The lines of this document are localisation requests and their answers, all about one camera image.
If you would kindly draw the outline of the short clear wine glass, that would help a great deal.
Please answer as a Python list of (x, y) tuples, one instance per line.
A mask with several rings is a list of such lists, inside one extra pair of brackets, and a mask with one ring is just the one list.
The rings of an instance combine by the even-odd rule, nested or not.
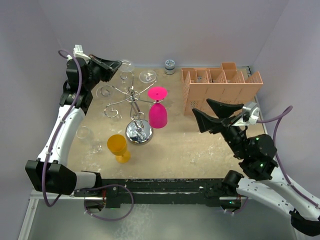
[(135, 69), (135, 65), (133, 64), (132, 61), (130, 61), (128, 59), (123, 59), (121, 62), (122, 62), (122, 64), (121, 64), (121, 66), (119, 68), (120, 79), (121, 79), (121, 82), (123, 84), (125, 84), (134, 75), (133, 71)]

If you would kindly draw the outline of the tall clear champagne flute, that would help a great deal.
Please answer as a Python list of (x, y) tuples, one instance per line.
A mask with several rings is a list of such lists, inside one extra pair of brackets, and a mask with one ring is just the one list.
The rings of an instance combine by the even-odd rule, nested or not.
[(145, 84), (154, 83), (157, 81), (157, 74), (154, 70), (151, 69), (143, 70), (139, 74), (139, 80)]

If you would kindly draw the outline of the pink plastic goblet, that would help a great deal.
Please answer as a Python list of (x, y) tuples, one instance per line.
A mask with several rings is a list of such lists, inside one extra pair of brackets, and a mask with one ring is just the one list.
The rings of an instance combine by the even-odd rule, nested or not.
[(155, 103), (149, 110), (148, 120), (152, 128), (161, 129), (168, 123), (168, 113), (166, 108), (160, 103), (167, 96), (167, 89), (161, 86), (152, 87), (147, 95), (150, 99), (155, 100)]

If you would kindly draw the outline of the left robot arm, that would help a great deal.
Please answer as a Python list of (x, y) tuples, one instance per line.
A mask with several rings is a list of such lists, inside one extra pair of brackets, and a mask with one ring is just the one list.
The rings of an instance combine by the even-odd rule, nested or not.
[(93, 100), (92, 89), (99, 82), (109, 82), (122, 62), (90, 55), (66, 63), (67, 79), (63, 84), (58, 117), (47, 143), (35, 160), (28, 160), (26, 173), (36, 191), (70, 195), (85, 189), (91, 196), (103, 191), (102, 177), (97, 172), (74, 172), (68, 169), (68, 156), (76, 132)]

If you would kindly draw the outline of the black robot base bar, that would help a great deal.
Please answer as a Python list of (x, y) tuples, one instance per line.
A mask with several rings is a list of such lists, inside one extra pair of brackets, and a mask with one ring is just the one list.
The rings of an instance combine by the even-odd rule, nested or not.
[(241, 197), (227, 190), (221, 178), (189, 179), (121, 179), (104, 178), (106, 207), (122, 204), (205, 205), (223, 209), (239, 209)]

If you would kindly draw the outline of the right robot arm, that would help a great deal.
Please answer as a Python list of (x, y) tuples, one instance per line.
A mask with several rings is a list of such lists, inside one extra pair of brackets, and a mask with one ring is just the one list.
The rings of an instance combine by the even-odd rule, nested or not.
[(221, 134), (243, 170), (243, 173), (234, 170), (227, 173), (222, 181), (223, 192), (254, 199), (290, 218), (297, 231), (310, 237), (318, 236), (320, 199), (285, 173), (278, 158), (275, 136), (264, 133), (247, 137), (246, 130), (241, 129), (261, 122), (258, 104), (252, 101), (227, 104), (209, 98), (206, 102), (216, 116), (193, 108), (199, 131)]

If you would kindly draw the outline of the chrome wine glass rack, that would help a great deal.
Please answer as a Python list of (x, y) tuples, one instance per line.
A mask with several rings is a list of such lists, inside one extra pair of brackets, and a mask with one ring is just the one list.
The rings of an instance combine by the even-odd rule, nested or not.
[(110, 119), (116, 118), (119, 115), (119, 111), (114, 109), (114, 106), (123, 102), (129, 103), (129, 116), (131, 121), (126, 126), (125, 137), (131, 144), (142, 146), (151, 141), (154, 132), (150, 123), (146, 120), (145, 113), (141, 111), (138, 102), (146, 102), (141, 99), (141, 95), (149, 90), (157, 80), (153, 83), (148, 83), (149, 86), (142, 91), (137, 91), (135, 89), (134, 81), (134, 79), (131, 80), (131, 85), (128, 86), (125, 91), (122, 91), (113, 85), (106, 84), (112, 86), (116, 92), (123, 94), (124, 99), (118, 102), (108, 103), (104, 108), (104, 115)]

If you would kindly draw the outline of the peach plastic organizer box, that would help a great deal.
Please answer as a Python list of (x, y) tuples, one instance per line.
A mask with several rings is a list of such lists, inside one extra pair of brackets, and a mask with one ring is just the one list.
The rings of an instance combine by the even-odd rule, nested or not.
[(220, 67), (183, 67), (181, 69), (183, 113), (191, 116), (197, 108), (212, 112), (206, 99), (225, 104), (252, 101), (263, 86), (258, 71), (248, 75), (237, 69), (235, 62), (222, 62)]

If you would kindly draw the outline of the small jar blue patterned lid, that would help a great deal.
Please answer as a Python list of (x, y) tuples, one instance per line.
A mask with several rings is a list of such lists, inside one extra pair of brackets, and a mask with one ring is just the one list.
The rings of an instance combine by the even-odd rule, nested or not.
[(167, 59), (165, 62), (164, 62), (164, 72), (167, 74), (167, 75), (172, 75), (175, 73), (175, 67), (176, 67), (176, 63), (174, 60), (172, 59)]

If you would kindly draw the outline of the yellow plastic goblet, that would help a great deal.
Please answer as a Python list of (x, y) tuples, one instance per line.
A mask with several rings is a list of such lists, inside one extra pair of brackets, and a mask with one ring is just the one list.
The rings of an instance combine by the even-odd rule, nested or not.
[(131, 158), (131, 153), (127, 148), (127, 141), (123, 135), (115, 134), (109, 137), (107, 140), (107, 148), (115, 155), (118, 163), (127, 163)]

